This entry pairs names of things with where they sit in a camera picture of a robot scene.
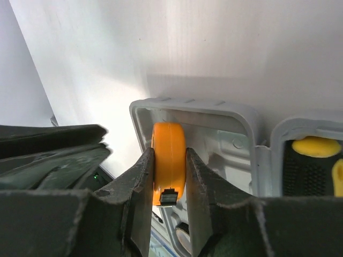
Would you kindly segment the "phillips screwdriver black yellow handle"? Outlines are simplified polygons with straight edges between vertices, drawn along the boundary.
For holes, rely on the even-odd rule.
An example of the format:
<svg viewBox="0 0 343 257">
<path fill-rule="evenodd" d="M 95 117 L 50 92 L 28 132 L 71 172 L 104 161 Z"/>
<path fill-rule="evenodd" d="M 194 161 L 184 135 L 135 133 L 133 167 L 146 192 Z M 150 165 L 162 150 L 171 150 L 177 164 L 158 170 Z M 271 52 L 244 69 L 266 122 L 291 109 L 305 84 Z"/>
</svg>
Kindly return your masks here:
<svg viewBox="0 0 343 257">
<path fill-rule="evenodd" d="M 342 197 L 342 145 L 308 136 L 285 145 L 282 171 L 284 196 Z"/>
</svg>

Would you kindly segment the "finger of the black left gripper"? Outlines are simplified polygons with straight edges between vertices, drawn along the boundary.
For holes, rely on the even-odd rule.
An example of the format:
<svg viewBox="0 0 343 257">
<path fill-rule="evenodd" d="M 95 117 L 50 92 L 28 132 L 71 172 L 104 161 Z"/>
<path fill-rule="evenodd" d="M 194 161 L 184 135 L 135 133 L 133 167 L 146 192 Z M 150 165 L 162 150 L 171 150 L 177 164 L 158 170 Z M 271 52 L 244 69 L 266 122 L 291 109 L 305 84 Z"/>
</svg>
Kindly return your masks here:
<svg viewBox="0 0 343 257">
<path fill-rule="evenodd" d="M 107 130 L 100 125 L 58 127 L 1 126 L 1 159 L 50 152 L 64 148 L 94 146 L 105 157 L 109 149 L 101 142 Z"/>
<path fill-rule="evenodd" d="M 1 190 L 80 188 L 110 155 L 102 143 L 1 160 Z"/>
</svg>

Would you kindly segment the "orange tape measure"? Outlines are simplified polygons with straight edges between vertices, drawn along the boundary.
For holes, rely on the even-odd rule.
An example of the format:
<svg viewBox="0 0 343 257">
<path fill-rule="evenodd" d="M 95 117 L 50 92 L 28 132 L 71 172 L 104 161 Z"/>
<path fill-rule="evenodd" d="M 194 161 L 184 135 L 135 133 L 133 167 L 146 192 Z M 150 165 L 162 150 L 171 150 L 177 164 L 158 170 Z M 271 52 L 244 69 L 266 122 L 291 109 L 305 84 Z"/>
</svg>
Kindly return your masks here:
<svg viewBox="0 0 343 257">
<path fill-rule="evenodd" d="M 171 207 L 184 193 L 186 141 L 178 123 L 155 123 L 151 147 L 154 150 L 153 205 Z"/>
</svg>

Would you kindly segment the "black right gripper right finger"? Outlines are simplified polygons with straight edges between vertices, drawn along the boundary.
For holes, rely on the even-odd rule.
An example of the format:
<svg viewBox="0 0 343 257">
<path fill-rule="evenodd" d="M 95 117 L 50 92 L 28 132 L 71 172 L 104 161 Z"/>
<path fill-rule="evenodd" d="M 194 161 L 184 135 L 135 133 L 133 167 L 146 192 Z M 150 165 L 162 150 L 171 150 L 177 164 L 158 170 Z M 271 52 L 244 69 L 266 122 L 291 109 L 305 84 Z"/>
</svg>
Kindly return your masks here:
<svg viewBox="0 0 343 257">
<path fill-rule="evenodd" d="M 193 256 L 342 256 L 342 199 L 258 198 L 187 149 Z"/>
</svg>

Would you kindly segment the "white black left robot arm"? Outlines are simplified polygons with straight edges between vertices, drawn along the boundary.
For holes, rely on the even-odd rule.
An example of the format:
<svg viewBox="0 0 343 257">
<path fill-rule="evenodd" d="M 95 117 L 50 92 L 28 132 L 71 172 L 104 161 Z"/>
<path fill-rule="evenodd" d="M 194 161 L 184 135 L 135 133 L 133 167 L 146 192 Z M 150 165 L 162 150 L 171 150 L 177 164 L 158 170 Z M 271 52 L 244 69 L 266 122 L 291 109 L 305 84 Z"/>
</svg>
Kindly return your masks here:
<svg viewBox="0 0 343 257">
<path fill-rule="evenodd" d="M 1 126 L 2 190 L 96 191 L 111 181 L 101 167 L 110 155 L 107 130 L 96 124 Z"/>
</svg>

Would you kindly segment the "grey plastic tool case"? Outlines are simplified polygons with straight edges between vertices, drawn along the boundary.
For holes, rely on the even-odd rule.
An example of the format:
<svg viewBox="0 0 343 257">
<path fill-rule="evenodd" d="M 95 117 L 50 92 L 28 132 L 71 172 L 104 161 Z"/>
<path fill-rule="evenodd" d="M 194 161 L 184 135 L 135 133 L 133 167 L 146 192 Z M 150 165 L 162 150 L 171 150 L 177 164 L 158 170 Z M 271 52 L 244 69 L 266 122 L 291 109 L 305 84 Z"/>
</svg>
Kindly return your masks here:
<svg viewBox="0 0 343 257">
<path fill-rule="evenodd" d="M 178 123 L 186 141 L 186 181 L 183 196 L 171 207 L 161 207 L 161 215 L 174 252 L 189 254 L 176 236 L 181 222 L 189 226 L 187 209 L 187 149 L 223 179 L 258 198 L 311 197 L 284 196 L 282 171 L 285 145 L 308 136 L 334 139 L 342 145 L 342 111 L 310 110 L 289 117 L 264 138 L 258 112 L 245 104 L 225 101 L 156 98 L 134 101 L 130 115 L 142 150 L 151 147 L 155 123 Z"/>
</svg>

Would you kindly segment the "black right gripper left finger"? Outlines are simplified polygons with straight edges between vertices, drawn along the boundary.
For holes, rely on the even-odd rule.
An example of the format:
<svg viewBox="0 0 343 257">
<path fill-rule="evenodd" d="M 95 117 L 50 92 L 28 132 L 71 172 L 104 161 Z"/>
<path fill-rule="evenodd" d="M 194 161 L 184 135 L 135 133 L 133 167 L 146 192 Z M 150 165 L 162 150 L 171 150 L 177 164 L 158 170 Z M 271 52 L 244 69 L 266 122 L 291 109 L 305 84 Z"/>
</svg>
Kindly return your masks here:
<svg viewBox="0 0 343 257">
<path fill-rule="evenodd" d="M 154 151 L 96 192 L 1 191 L 1 256 L 148 256 Z"/>
</svg>

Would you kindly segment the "black electrical tape roll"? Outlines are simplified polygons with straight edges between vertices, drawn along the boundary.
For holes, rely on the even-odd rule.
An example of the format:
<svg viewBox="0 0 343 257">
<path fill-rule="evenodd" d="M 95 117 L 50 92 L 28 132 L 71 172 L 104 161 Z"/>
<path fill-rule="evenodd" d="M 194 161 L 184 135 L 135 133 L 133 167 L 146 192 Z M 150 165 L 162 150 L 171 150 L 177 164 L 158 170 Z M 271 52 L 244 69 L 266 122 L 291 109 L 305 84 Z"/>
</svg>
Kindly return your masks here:
<svg viewBox="0 0 343 257">
<path fill-rule="evenodd" d="M 189 234 L 189 226 L 181 222 L 179 225 L 176 226 L 176 236 L 182 245 L 182 247 L 191 254 L 191 240 Z"/>
</svg>

